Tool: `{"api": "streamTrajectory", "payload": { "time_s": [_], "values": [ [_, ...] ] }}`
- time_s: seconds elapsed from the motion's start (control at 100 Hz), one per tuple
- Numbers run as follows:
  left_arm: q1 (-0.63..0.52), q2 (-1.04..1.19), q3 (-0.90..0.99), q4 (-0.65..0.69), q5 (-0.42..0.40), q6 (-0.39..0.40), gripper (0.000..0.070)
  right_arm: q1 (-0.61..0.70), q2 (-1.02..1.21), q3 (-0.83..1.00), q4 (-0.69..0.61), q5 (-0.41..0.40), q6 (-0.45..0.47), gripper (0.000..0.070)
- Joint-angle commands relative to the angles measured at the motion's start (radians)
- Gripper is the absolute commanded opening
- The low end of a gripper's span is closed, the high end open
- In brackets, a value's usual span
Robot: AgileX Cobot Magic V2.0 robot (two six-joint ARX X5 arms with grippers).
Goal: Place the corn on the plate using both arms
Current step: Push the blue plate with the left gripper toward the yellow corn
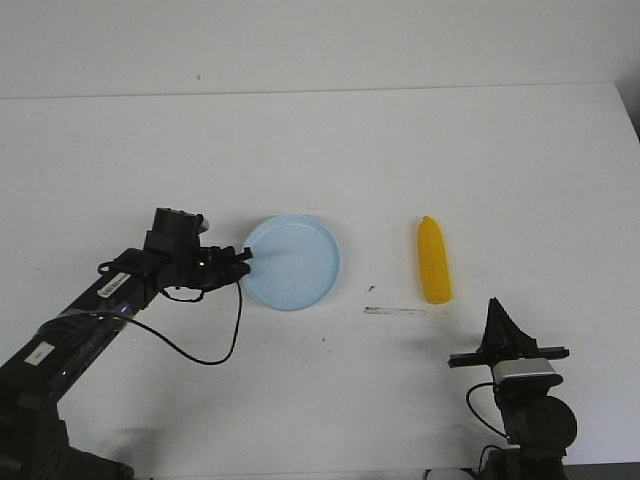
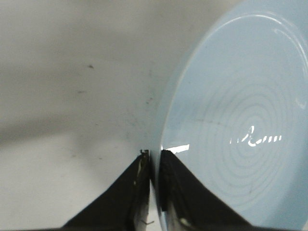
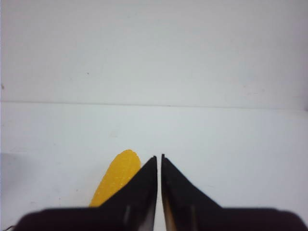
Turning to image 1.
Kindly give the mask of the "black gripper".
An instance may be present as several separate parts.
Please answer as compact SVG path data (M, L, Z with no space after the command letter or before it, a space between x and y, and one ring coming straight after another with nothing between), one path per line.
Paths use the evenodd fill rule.
M205 248L195 231L196 215L183 210L157 208L152 227L147 231L143 250L152 255L150 279L155 290L169 287L203 290ZM217 290L234 284L250 273L246 263L252 251L245 247L237 252L233 246L213 247L216 262L238 263L217 266L209 274L209 289Z
M513 351L502 350L505 346ZM497 298L491 298L479 349L470 353L451 354L448 359L448 367L493 367L497 363L507 360L537 358L560 360L569 355L570 350L566 347L538 349L537 341L515 324Z

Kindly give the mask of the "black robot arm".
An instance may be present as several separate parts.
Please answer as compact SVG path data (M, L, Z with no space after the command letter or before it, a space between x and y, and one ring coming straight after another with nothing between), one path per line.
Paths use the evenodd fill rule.
M578 423L574 412L550 390L563 382L551 365L569 356L563 346L540 347L508 315L498 299L489 300L480 346L471 353L452 354L451 368L487 366L491 380L472 386L465 402L472 406L474 391L489 387L503 429L481 420L507 443L487 445L480 454L478 479L565 479L566 449L576 440Z
M58 402L157 295L204 296L249 274L250 248L204 247L207 228L200 214L157 209L143 247L100 264L98 279L2 365L2 478L134 478L132 467L72 447Z

